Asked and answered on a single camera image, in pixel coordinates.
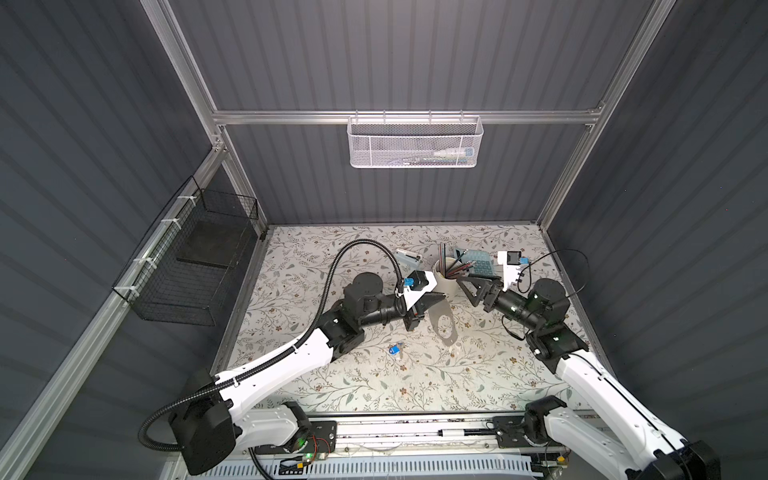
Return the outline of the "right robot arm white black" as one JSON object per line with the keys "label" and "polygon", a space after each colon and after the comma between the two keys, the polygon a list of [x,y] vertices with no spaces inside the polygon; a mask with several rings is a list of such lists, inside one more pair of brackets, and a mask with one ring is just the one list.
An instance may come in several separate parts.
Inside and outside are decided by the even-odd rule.
{"label": "right robot arm white black", "polygon": [[719,479],[721,461],[703,441],[690,441],[633,396],[565,323],[564,286],[540,279],[523,296],[500,279],[466,276],[459,287],[474,306],[498,311],[526,328],[534,354],[587,401],[609,428],[604,433],[568,404],[547,396],[527,404],[521,430],[534,445],[559,443],[609,479]]}

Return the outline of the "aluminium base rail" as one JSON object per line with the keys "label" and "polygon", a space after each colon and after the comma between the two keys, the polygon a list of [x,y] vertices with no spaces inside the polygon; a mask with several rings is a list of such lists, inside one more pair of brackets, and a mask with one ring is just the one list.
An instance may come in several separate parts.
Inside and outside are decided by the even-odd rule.
{"label": "aluminium base rail", "polygon": [[212,469],[232,452],[303,454],[315,458],[338,452],[346,444],[397,448],[405,445],[474,443],[483,439],[502,449],[562,445],[587,458],[627,463],[631,469],[650,464],[656,435],[646,422],[631,421],[608,435],[560,406],[529,409],[513,415],[473,417],[394,416],[309,417],[295,406],[253,410],[238,422],[226,412],[174,414],[169,425],[190,473]]}

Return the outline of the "glue tube in basket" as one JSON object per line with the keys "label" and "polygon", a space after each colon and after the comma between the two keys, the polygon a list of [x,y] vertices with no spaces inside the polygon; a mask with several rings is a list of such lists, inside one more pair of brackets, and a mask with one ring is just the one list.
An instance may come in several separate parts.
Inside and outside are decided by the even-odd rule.
{"label": "glue tube in basket", "polygon": [[422,157],[413,159],[414,163],[471,163],[476,156],[475,149],[468,148],[448,148],[433,151]]}

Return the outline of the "light blue stapler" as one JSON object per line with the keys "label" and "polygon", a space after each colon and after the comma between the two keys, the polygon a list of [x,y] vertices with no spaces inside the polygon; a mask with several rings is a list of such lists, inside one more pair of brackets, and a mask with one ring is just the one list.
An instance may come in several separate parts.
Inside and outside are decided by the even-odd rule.
{"label": "light blue stapler", "polygon": [[409,250],[396,249],[395,258],[398,260],[398,262],[402,266],[408,269],[412,269],[412,270],[422,269],[423,256],[421,254],[417,254]]}

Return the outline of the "white pencil cup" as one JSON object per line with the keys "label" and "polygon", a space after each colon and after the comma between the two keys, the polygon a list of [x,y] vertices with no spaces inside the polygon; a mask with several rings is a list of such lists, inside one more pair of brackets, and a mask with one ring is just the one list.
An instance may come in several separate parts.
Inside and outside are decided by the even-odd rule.
{"label": "white pencil cup", "polygon": [[459,285],[454,279],[448,279],[442,275],[438,261],[434,263],[432,272],[437,281],[437,286],[433,289],[434,292],[443,293],[447,297],[455,296],[461,292]]}

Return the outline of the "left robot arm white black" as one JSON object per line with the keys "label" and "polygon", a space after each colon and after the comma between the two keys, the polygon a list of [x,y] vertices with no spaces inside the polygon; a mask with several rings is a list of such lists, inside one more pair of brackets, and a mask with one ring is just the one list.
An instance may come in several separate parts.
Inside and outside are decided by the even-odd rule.
{"label": "left robot arm white black", "polygon": [[427,310],[444,300],[431,271],[413,271],[401,295],[383,292],[374,273],[361,273],[341,299],[321,314],[304,344],[291,341],[238,368],[212,375],[193,374],[181,390],[193,396],[209,387],[214,393],[172,410],[169,426],[191,475],[203,474],[238,448],[273,446],[287,452],[304,447],[312,424],[294,401],[265,410],[256,404],[291,381],[331,364],[359,346],[365,329],[400,320],[412,331]]}

